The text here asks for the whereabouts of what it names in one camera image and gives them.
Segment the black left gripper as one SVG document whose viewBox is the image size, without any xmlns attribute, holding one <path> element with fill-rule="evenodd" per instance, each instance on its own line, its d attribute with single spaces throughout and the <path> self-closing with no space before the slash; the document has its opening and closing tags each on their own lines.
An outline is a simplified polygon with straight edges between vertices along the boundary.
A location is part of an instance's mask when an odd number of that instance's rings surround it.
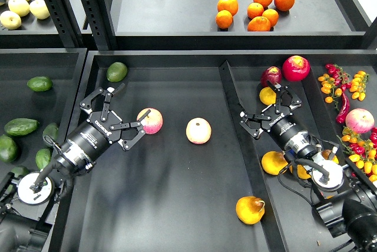
<svg viewBox="0 0 377 252">
<path fill-rule="evenodd" d="M 68 135 L 67 142 L 79 147 L 91 161 L 111 144 L 117 143 L 123 151 L 129 151 L 146 135 L 143 123 L 151 110 L 144 111 L 141 118 L 133 122 L 123 122 L 117 114 L 110 112 L 111 99 L 124 87 L 125 83 L 117 88 L 98 87 L 80 102 L 80 109 L 89 117 Z"/>
</svg>

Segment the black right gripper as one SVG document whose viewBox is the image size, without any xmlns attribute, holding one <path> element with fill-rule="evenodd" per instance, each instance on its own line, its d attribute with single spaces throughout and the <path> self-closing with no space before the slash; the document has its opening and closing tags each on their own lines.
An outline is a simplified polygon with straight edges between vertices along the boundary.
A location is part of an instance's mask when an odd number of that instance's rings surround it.
<svg viewBox="0 0 377 252">
<path fill-rule="evenodd" d="M 292 115 L 294 110 L 302 106 L 302 100 L 290 85 L 273 85 L 270 81 L 268 85 L 276 93 L 275 103 L 266 108 L 268 115 L 248 113 L 238 103 L 240 125 L 255 140 L 267 132 L 281 149 L 302 149 L 308 145 L 308 131 Z"/>
</svg>

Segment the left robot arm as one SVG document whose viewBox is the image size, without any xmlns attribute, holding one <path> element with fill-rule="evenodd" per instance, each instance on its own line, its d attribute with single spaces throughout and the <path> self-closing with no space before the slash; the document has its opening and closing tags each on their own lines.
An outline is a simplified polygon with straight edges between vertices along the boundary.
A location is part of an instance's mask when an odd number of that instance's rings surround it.
<svg viewBox="0 0 377 252">
<path fill-rule="evenodd" d="M 150 109 L 136 121 L 124 122 L 110 108 L 123 87 L 99 87 L 85 97 L 80 108 L 88 118 L 64 143 L 45 136 L 56 155 L 44 169 L 20 177 L 9 172 L 1 181 L 1 251 L 42 251 L 52 227 L 47 218 L 54 204 L 71 193 L 75 177 L 90 172 L 111 145 L 128 151 L 145 135 Z"/>
</svg>

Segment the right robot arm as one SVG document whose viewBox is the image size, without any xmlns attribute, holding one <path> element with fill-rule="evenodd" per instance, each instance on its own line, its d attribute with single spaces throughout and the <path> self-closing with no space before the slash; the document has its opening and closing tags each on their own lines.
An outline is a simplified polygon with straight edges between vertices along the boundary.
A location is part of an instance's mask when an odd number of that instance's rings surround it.
<svg viewBox="0 0 377 252">
<path fill-rule="evenodd" d="M 347 234 L 353 251 L 376 251 L 376 190 L 360 178 L 354 166 L 334 161 L 339 143 L 312 135 L 293 115 L 302 102 L 290 86 L 268 82 L 276 97 L 260 114 L 240 113 L 240 125 L 254 138 L 268 134 L 280 148 L 285 165 L 302 187 L 311 190 L 307 202 L 332 237 Z"/>
</svg>

